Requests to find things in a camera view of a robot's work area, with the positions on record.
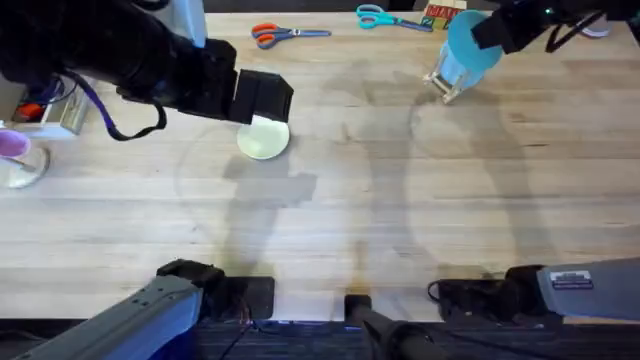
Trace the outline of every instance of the orange-handled scissors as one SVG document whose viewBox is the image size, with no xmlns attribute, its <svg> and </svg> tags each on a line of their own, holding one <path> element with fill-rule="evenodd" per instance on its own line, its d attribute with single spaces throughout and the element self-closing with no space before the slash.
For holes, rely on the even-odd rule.
<svg viewBox="0 0 640 360">
<path fill-rule="evenodd" d="M 331 36 L 331 31 L 325 30 L 300 30 L 281 28 L 276 24 L 260 24 L 251 29 L 251 36 L 256 39 L 260 49 L 270 49 L 278 41 L 293 39 L 294 37 Z"/>
</svg>

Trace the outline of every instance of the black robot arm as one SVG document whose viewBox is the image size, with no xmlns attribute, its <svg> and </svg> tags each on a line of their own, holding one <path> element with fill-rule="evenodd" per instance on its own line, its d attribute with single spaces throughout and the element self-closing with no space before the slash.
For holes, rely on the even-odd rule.
<svg viewBox="0 0 640 360">
<path fill-rule="evenodd" d="M 500 45 L 507 54 L 524 49 L 552 26 L 546 50 L 554 52 L 602 16 L 610 21 L 630 20 L 640 10 L 638 0 L 490 1 L 500 8 L 473 28 L 473 36 L 481 49 Z M 563 25 L 572 29 L 556 39 Z"/>
<path fill-rule="evenodd" d="M 45 86 L 55 74 L 88 75 L 116 85 L 127 100 L 155 105 L 161 118 L 162 107 L 170 107 L 245 124 L 253 114 L 286 122 L 291 87 L 279 75 L 238 75 L 228 42 L 207 39 L 204 48 L 196 47 L 141 9 L 158 10 L 168 2 L 1 1 L 0 71 L 29 86 Z M 117 135 L 113 123 L 105 122 Z"/>
</svg>

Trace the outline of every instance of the gray robot arm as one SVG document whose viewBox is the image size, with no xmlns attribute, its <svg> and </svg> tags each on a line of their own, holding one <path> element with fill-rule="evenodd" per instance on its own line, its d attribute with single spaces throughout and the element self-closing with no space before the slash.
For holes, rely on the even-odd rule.
<svg viewBox="0 0 640 360">
<path fill-rule="evenodd" d="M 15 359 L 148 359 L 197 323 L 202 297 L 203 289 L 187 279 L 157 276 L 127 299 Z"/>
<path fill-rule="evenodd" d="M 271 277 L 227 277 L 187 260 L 156 275 L 127 299 L 15 360 L 146 360 L 203 318 L 235 319 L 249 308 L 253 319 L 268 319 L 273 312 Z"/>
<path fill-rule="evenodd" d="M 429 294 L 445 321 L 551 325 L 563 316 L 640 320 L 640 258 L 519 266 L 503 280 L 443 279 Z"/>
</svg>

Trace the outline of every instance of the white plate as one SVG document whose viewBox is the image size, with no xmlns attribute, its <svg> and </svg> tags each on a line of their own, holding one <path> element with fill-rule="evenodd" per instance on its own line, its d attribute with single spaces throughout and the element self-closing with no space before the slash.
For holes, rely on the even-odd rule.
<svg viewBox="0 0 640 360">
<path fill-rule="evenodd" d="M 237 141 L 243 154 L 256 160 L 266 160 L 282 153 L 289 144 L 290 136 L 286 123 L 254 115 L 251 125 L 244 125 L 238 130 Z"/>
</svg>

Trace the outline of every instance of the box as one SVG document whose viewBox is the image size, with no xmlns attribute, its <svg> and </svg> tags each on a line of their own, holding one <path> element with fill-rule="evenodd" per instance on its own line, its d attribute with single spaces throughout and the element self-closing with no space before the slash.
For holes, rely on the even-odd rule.
<svg viewBox="0 0 640 360">
<path fill-rule="evenodd" d="M 431 0 L 424 9 L 421 24 L 447 30 L 453 17 L 466 9 L 464 0 Z"/>
</svg>

